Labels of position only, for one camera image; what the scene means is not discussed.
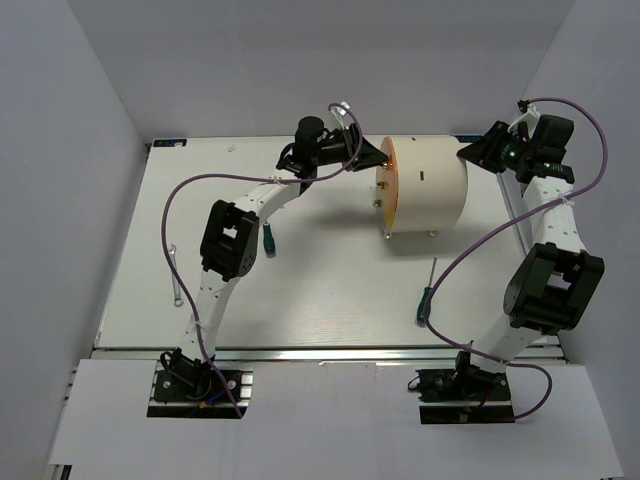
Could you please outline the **round cream drawer cabinet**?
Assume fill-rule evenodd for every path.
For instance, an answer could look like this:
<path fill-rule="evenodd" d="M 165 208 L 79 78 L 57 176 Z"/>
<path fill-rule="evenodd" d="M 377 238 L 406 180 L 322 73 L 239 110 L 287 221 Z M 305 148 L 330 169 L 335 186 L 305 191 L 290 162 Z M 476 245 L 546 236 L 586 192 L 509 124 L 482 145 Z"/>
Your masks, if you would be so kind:
<path fill-rule="evenodd" d="M 388 160 L 376 169 L 374 207 L 385 237 L 452 228 L 464 209 L 468 173 L 449 135 L 387 136 Z"/>

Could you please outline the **green screwdriver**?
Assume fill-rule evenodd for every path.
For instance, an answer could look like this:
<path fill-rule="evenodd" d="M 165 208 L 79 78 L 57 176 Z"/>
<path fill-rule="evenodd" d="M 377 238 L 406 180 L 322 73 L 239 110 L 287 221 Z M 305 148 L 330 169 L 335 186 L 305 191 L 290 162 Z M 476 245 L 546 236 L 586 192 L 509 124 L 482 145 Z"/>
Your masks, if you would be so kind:
<path fill-rule="evenodd" d="M 426 300 L 432 291 L 437 263 L 438 263 L 438 258 L 434 257 L 431 264 L 428 283 L 422 291 L 422 295 L 416 309 L 416 325 L 420 328 L 423 328 L 425 326 L 425 305 L 426 305 Z"/>
<path fill-rule="evenodd" d="M 262 226 L 263 230 L 263 248 L 265 255 L 268 258 L 273 258 L 276 255 L 276 242 L 273 235 L 271 225 L 265 222 Z"/>

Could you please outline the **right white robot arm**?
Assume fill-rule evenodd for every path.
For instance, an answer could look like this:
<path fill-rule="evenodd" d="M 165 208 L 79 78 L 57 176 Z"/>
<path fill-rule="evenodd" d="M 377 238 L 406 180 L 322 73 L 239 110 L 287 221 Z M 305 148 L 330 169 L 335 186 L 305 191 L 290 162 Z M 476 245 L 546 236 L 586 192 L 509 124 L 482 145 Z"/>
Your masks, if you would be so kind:
<path fill-rule="evenodd" d="M 573 131 L 569 119 L 525 113 L 512 124 L 496 122 L 457 153 L 491 173 L 514 172 L 533 239 L 506 287 L 502 316 L 456 359 L 451 384 L 463 398 L 497 384 L 507 363 L 534 341 L 574 329 L 604 274 L 603 259 L 579 236 L 569 199 L 575 178 L 563 159 Z"/>

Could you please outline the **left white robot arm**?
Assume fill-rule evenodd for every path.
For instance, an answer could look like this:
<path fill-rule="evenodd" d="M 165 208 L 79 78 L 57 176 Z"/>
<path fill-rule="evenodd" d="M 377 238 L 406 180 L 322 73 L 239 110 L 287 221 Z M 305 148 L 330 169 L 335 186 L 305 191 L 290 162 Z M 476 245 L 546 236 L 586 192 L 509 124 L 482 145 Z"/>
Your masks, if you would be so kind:
<path fill-rule="evenodd" d="M 165 352 L 160 363 L 177 379 L 188 398 L 199 399 L 211 387 L 216 371 L 215 340 L 231 293 L 257 259 L 262 225 L 277 210 L 299 198 L 321 176 L 322 166 L 336 164 L 341 172 L 378 167 L 388 157 L 368 142 L 359 120 L 326 129 L 322 119 L 302 118 L 294 139 L 281 151 L 273 174 L 253 177 L 256 188 L 239 199 L 216 201 L 210 210 L 199 247 L 201 286 L 198 295 L 184 297 L 192 314 L 178 347 Z"/>

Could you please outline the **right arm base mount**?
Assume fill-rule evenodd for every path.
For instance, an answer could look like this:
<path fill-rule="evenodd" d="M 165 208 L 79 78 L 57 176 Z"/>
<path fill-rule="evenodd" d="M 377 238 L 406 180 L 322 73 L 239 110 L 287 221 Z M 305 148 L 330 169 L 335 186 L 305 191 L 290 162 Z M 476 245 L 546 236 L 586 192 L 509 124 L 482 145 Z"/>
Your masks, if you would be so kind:
<path fill-rule="evenodd" d="M 505 374 L 494 384 L 462 386 L 454 369 L 420 369 L 407 390 L 418 395 L 422 425 L 482 425 L 515 422 Z"/>

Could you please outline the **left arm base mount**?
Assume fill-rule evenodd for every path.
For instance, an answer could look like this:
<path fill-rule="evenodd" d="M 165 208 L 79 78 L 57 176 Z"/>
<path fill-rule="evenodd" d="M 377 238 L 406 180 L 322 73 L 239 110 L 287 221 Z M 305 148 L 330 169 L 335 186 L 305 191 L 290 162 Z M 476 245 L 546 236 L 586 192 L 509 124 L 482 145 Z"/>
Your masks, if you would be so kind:
<path fill-rule="evenodd" d="M 234 369 L 221 371 L 241 414 L 249 406 L 253 373 Z M 147 405 L 151 419 L 239 420 L 220 378 L 213 372 L 197 387 L 191 387 L 161 367 L 156 368 Z"/>

